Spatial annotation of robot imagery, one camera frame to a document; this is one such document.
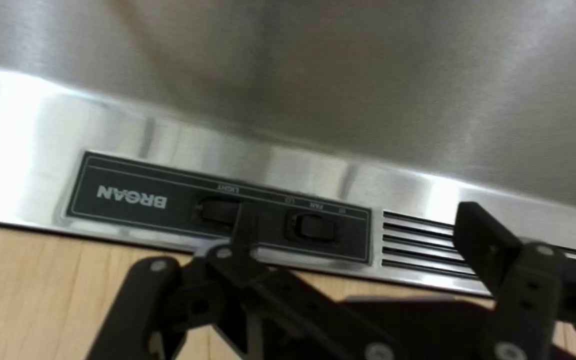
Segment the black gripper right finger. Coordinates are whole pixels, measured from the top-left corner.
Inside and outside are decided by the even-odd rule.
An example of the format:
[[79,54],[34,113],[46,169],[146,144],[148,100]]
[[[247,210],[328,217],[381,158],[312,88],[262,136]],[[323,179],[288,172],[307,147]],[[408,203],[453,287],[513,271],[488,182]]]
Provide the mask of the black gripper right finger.
[[460,201],[455,247],[494,297],[479,346],[483,360],[571,360],[554,327],[576,330],[576,258],[549,241],[522,241],[479,201]]

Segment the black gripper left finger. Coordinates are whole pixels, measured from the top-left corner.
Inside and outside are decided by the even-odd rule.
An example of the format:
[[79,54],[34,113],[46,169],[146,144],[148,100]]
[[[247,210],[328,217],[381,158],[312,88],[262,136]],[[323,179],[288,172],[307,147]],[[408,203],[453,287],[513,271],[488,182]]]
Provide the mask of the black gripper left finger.
[[205,326],[243,360],[408,360],[382,326],[259,261],[257,239],[259,214],[244,203],[232,235],[196,250],[191,261],[135,261],[87,360],[175,360]]

